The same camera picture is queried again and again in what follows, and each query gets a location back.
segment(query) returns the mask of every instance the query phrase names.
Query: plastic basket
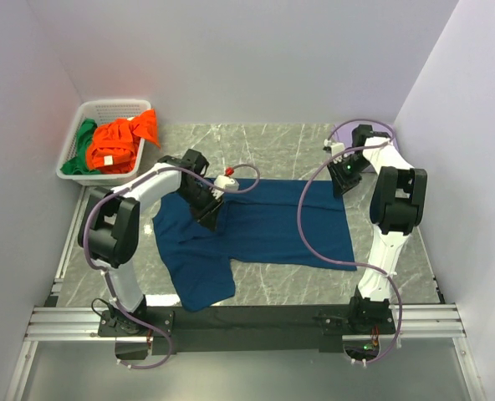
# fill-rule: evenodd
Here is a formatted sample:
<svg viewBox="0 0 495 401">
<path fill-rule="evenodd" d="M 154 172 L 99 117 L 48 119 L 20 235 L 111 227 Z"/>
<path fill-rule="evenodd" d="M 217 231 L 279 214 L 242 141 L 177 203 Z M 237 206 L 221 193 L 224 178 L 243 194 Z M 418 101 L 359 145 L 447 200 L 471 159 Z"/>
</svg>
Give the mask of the plastic basket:
<svg viewBox="0 0 495 401">
<path fill-rule="evenodd" d="M 151 108 L 151 104 L 146 100 L 136 99 L 109 99 L 94 100 L 82 104 L 74 116 L 67 138 L 64 143 L 62 154 L 60 155 L 58 165 L 56 166 L 56 175 L 63 180 L 74 180 L 81 185 L 121 185 L 134 179 L 140 168 L 141 155 L 144 150 L 145 140 L 140 141 L 138 146 L 138 155 L 134 169 L 125 174 L 95 174 L 95 175 L 66 175 L 60 169 L 67 160 L 75 157 L 76 134 L 80 125 L 85 119 L 93 119 L 98 126 L 108 124 L 116 119 L 128 119 L 136 117 Z"/>
</svg>

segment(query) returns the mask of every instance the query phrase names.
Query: green garment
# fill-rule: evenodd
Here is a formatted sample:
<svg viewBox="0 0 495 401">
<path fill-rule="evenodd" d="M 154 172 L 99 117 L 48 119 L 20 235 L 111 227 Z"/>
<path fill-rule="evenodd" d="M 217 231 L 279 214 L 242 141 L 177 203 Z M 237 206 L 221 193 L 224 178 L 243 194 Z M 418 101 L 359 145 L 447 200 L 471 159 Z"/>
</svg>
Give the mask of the green garment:
<svg viewBox="0 0 495 401">
<path fill-rule="evenodd" d="M 98 170 L 89 170 L 86 165 L 86 150 L 91 145 L 91 140 L 94 137 L 94 132 L 97 129 L 97 124 L 92 119 L 85 119 L 77 131 L 76 138 L 76 156 L 67 160 L 61 170 L 66 175 L 91 175 L 101 174 Z"/>
</svg>

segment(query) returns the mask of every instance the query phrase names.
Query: gray marble surface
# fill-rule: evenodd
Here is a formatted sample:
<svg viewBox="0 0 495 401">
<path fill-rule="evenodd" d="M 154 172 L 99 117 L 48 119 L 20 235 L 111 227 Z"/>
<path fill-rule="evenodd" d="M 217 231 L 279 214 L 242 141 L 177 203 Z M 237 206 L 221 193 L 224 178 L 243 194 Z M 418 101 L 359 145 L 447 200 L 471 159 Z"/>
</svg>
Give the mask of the gray marble surface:
<svg viewBox="0 0 495 401">
<path fill-rule="evenodd" d="M 330 124 L 182 124 L 161 126 L 162 149 L 144 149 L 140 172 L 148 170 L 163 155 L 182 155 L 186 149 L 201 151 L 211 163 L 207 176 L 242 162 L 256 164 L 263 178 L 307 180 L 327 157 L 322 151 Z M 237 177 L 253 177 L 239 169 Z M 327 170 L 318 177 L 329 180 Z M 355 260 L 367 261 L 372 242 L 368 216 L 375 185 L 374 174 L 363 174 L 360 185 L 344 196 Z M 152 218 L 160 208 L 156 202 L 140 218 L 140 244 L 134 256 L 138 281 L 152 303 L 179 304 L 168 271 L 155 243 Z M 318 269 L 309 266 L 241 263 L 231 261 L 236 296 L 222 305 L 282 305 L 347 303 L 363 274 Z M 405 303 L 438 303 L 436 283 L 418 230 L 411 234 L 401 253 L 395 281 Z M 87 307 L 95 297 L 107 297 L 102 277 L 84 260 L 82 249 L 71 249 L 59 295 L 59 307 Z"/>
</svg>

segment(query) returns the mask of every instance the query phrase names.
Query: orange garment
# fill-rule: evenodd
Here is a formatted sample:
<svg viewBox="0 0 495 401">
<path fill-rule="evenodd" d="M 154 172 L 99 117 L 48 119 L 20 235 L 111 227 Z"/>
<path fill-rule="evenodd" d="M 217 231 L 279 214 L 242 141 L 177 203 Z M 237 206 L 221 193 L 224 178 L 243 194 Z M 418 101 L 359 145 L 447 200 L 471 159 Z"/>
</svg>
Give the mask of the orange garment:
<svg viewBox="0 0 495 401">
<path fill-rule="evenodd" d="M 86 165 L 103 174 L 123 174 L 134 169 L 140 138 L 160 147 L 154 110 L 144 111 L 132 120 L 117 119 L 94 132 L 86 151 Z"/>
</svg>

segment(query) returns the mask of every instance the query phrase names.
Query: dark blue fabric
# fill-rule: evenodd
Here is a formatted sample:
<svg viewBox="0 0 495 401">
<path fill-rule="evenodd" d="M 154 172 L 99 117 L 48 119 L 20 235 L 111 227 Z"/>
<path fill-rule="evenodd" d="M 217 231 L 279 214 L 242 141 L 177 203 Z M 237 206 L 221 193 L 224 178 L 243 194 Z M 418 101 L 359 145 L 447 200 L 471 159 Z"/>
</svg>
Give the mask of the dark blue fabric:
<svg viewBox="0 0 495 401">
<path fill-rule="evenodd" d="M 238 181 L 241 189 L 253 183 Z M 229 259 L 356 270 L 321 261 L 301 242 L 296 210 L 305 182 L 261 180 L 246 194 L 225 194 L 215 232 L 193 220 L 178 194 L 162 198 L 153 219 L 156 244 L 185 309 L 198 311 L 234 295 Z M 322 255 L 354 261 L 344 203 L 333 197 L 330 181 L 311 185 L 302 223 L 305 236 Z"/>
</svg>

